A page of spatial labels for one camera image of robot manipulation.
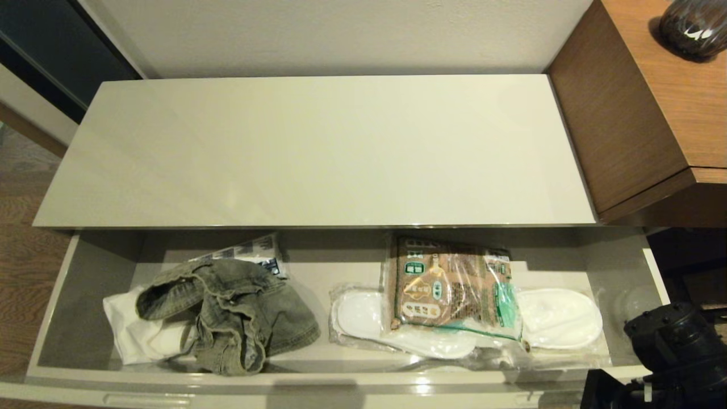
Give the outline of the brown wooden desk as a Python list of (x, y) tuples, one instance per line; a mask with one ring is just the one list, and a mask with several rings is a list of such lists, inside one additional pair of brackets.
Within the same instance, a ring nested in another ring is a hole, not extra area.
[(691, 62), (670, 0), (593, 0), (548, 69), (598, 220), (727, 228), (727, 52)]

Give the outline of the grey denim jeans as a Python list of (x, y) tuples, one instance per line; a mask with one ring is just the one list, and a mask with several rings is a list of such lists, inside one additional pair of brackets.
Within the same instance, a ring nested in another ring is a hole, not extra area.
[(296, 290), (254, 262), (184, 262), (158, 274), (136, 300), (147, 321), (189, 311), (197, 314), (189, 351), (217, 375), (255, 375), (268, 357), (311, 346), (321, 334)]

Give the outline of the white cabinet drawer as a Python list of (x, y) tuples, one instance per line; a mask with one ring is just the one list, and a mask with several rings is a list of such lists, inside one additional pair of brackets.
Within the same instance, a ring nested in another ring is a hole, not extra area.
[[(647, 375), (623, 326), (668, 304), (657, 263), (638, 228), (416, 229), (405, 235), (511, 251), (517, 289), (563, 288), (590, 296), (603, 317), (613, 377)], [(0, 375), (0, 399), (132, 409), (528, 409), (578, 407), (592, 367), (458, 365), (369, 352), (329, 341), (331, 292), (381, 285), (382, 229), (283, 229), (289, 285), (322, 336), (271, 359), (259, 375), (203, 373), (192, 358), (123, 368), (102, 313), (105, 296), (147, 285), (189, 259), (260, 236), (233, 229), (76, 231), (49, 297), (26, 370)]]

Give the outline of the white cloth garment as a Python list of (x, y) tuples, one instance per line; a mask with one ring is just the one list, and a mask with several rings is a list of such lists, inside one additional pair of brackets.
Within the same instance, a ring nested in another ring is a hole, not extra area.
[(194, 319), (142, 319), (136, 311), (143, 286), (102, 300), (123, 365), (146, 364), (187, 354), (197, 338)]

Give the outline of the white slipper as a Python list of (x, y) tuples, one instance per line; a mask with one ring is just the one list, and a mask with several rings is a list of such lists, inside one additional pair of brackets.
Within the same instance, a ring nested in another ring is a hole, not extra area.
[(533, 347), (576, 350), (590, 346), (602, 334), (600, 309), (582, 293), (559, 288), (522, 290), (516, 300), (524, 339)]
[(464, 332), (399, 328), (387, 332), (382, 323), (383, 295), (371, 290), (346, 291), (331, 308), (335, 331), (343, 336), (390, 347), (419, 357), (457, 360), (471, 355), (476, 339)]

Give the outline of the brown printed snack bag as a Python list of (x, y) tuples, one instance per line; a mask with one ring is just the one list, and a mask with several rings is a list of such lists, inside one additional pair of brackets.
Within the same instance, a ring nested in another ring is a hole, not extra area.
[(383, 329), (464, 331), (520, 342), (511, 251), (418, 236), (387, 238)]

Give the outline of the clear plastic slipper bag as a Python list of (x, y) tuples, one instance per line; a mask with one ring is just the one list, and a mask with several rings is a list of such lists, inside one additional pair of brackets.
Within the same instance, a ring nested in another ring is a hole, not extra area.
[[(334, 301), (346, 291), (371, 290), (382, 293), (371, 287), (356, 285), (340, 285), (331, 292), (331, 308)], [(464, 332), (464, 331), (438, 331), (438, 332)], [(472, 365), (484, 367), (505, 368), (554, 368), (558, 366), (585, 366), (598, 367), (610, 365), (611, 359), (607, 351), (607, 345), (603, 338), (603, 331), (597, 341), (590, 346), (576, 350), (552, 350), (536, 348), (525, 341), (524, 337), (520, 342), (489, 339), (489, 337), (477, 336), (471, 332), (464, 332), (476, 339), (474, 352), (462, 359), (442, 360), (426, 357), (419, 357), (396, 349), (375, 344), (371, 341), (361, 341), (353, 337), (343, 336), (335, 331), (332, 324), (331, 311), (329, 314), (329, 339), (330, 342), (339, 346), (360, 349), (369, 352), (381, 352), (394, 354), (399, 357), (408, 356), (412, 362), (433, 360), (439, 362), (454, 362), (458, 365)]]

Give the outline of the white tissue pack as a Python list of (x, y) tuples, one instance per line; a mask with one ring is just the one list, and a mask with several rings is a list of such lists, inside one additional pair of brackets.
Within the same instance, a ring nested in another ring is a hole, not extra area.
[(289, 278), (289, 269), (283, 259), (277, 233), (249, 239), (243, 243), (192, 258), (190, 261), (226, 259), (252, 262), (267, 269), (270, 274), (279, 279), (287, 280)]

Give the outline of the dark glass vase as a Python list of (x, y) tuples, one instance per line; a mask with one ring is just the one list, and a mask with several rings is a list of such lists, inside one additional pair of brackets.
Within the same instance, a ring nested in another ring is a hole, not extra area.
[(659, 20), (667, 48), (707, 61), (727, 50), (727, 0), (672, 0)]

